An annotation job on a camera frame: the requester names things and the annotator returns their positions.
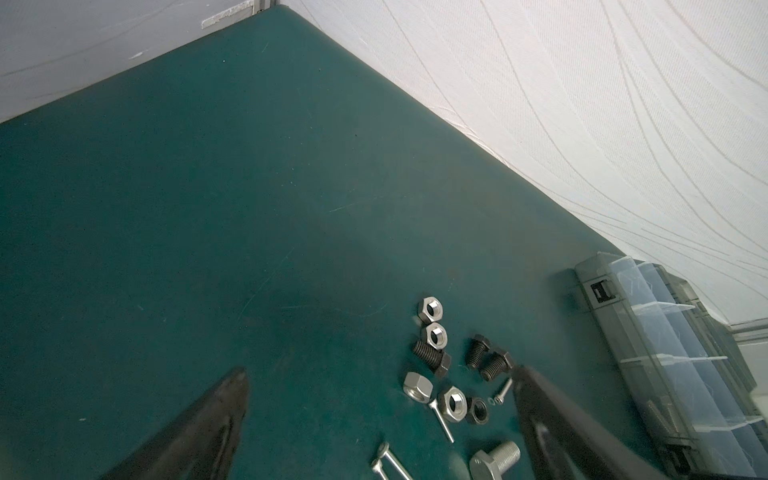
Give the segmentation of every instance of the green table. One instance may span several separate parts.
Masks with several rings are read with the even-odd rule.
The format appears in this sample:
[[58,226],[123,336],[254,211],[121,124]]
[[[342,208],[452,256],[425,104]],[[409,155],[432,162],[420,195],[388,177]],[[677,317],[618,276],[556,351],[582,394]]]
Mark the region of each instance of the green table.
[[238,364],[231,478],[373,478],[383,439],[468,478],[522,438],[403,394],[426,294],[440,386],[496,391],[484,333],[654,461],[570,270],[617,249],[286,8],[0,124],[0,169],[3,479],[94,478]]

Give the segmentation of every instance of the wavy line pattern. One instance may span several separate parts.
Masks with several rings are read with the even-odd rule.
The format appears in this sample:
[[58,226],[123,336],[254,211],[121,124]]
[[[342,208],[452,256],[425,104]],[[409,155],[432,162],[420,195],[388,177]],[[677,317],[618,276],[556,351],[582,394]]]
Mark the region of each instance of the wavy line pattern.
[[282,3],[716,318],[768,316],[756,0]]

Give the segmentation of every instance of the large silver hex bolt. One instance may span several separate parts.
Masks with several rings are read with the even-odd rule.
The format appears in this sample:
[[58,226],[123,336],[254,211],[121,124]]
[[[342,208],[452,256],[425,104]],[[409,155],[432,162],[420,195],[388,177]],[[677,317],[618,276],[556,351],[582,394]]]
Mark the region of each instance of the large silver hex bolt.
[[507,392],[512,387],[512,379],[507,379],[507,382],[502,386],[502,389],[493,397],[493,401],[501,405],[504,403],[504,397],[507,396]]
[[479,450],[469,461],[472,480],[502,480],[504,472],[520,459],[520,448],[514,442],[504,442],[487,454]]
[[435,412],[435,415],[437,415],[437,419],[440,421],[440,426],[442,426],[442,429],[445,431],[445,436],[448,437],[449,442],[453,443],[453,435],[451,435],[451,430],[448,428],[448,424],[445,423],[445,419],[442,418],[442,413],[440,413],[440,409],[437,408],[437,397],[435,397],[430,403],[428,403],[427,406]]
[[392,466],[395,467],[395,470],[405,479],[405,480],[413,480],[413,477],[411,474],[408,473],[406,470],[406,467],[402,466],[402,463],[392,454],[392,452],[389,450],[389,443],[384,442],[381,445],[379,445],[379,459],[386,458],[392,463]]
[[371,470],[373,470],[373,473],[377,474],[380,479],[382,480],[389,480],[389,477],[386,476],[386,473],[384,473],[382,465],[382,459],[379,457],[376,457],[373,459],[373,462],[371,462]]

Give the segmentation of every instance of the white fabric backdrop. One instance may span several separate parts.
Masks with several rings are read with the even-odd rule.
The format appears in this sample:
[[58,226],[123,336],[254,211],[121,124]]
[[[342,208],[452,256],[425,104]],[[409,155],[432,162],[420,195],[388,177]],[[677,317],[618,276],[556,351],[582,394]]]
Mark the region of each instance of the white fabric backdrop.
[[768,316],[764,0],[283,0],[716,318]]

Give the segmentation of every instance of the transparent plastic organizer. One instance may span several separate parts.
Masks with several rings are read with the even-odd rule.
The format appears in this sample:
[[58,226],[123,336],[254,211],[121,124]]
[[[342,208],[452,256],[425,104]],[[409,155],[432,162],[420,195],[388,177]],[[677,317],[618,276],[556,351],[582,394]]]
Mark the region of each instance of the transparent plastic organizer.
[[[654,379],[657,374],[650,362],[642,362],[643,356],[620,359],[624,376],[646,423],[652,425],[658,435],[666,437],[687,436],[691,433],[689,429],[693,429],[710,456],[710,467],[716,472],[744,476],[768,474],[765,470],[768,454],[750,426],[751,422],[761,418],[747,418],[739,408],[712,364],[722,357],[707,357],[681,313],[693,306],[674,303],[664,281],[650,263],[637,265],[630,257],[624,257],[610,262],[609,267],[637,320],[636,328],[640,330],[637,334],[645,338],[650,349],[647,355],[657,360],[692,425],[686,425],[676,415],[672,399],[664,395],[666,388],[660,386],[664,382]],[[628,332],[627,336],[632,337],[633,333]],[[624,351],[626,342],[624,340],[621,346]]]

